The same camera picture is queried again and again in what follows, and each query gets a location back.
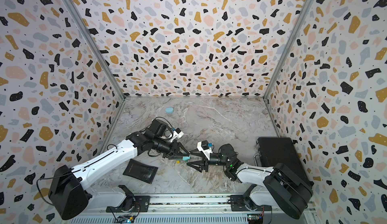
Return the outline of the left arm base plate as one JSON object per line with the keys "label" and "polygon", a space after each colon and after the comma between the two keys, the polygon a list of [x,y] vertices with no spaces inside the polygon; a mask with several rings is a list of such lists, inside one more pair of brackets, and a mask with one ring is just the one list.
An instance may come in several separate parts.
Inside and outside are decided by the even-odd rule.
{"label": "left arm base plate", "polygon": [[108,206],[107,213],[146,213],[150,204],[150,196],[135,195],[127,197],[118,207]]}

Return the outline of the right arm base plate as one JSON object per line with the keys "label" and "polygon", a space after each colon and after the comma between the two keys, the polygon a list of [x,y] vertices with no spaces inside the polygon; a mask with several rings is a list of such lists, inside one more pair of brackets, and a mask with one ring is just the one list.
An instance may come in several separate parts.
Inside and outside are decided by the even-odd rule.
{"label": "right arm base plate", "polygon": [[248,206],[243,195],[231,195],[227,203],[231,206],[232,212],[261,212],[272,210],[272,207],[269,205],[258,206],[253,203],[252,206]]}

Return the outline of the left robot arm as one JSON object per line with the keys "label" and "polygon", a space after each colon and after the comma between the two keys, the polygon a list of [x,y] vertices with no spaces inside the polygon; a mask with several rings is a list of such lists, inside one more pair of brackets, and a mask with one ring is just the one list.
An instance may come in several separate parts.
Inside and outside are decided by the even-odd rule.
{"label": "left robot arm", "polygon": [[134,195],[125,186],[106,191],[96,191],[91,186],[98,179],[120,164],[152,149],[164,158],[181,159],[189,151],[178,141],[179,134],[172,139],[157,135],[144,135],[137,131],[122,140],[116,147],[74,167],[59,167],[54,174],[48,198],[62,220],[70,220],[86,209],[117,207],[129,211],[134,205]]}

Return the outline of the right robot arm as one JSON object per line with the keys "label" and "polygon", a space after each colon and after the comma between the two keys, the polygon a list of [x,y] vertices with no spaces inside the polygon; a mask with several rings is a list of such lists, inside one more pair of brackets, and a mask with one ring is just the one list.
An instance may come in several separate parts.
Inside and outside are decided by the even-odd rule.
{"label": "right robot arm", "polygon": [[284,163],[274,167],[257,167],[238,159],[238,153],[231,144],[224,144],[213,152],[212,144],[198,142],[197,149],[190,156],[201,160],[187,165],[199,172],[208,171],[209,166],[222,166],[231,181],[249,183],[250,187],[242,196],[243,205],[251,211],[263,205],[279,207],[293,219],[300,219],[312,197],[309,183],[301,179]]}

